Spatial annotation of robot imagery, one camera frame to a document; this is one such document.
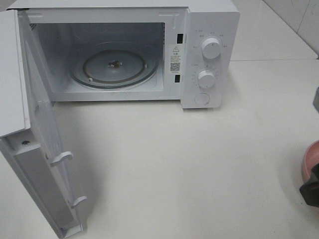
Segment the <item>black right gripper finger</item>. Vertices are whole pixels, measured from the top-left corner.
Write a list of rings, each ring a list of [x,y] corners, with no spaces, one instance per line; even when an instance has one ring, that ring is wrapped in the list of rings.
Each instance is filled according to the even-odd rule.
[[[300,193],[307,205],[319,206],[319,182],[309,179],[300,187]]]

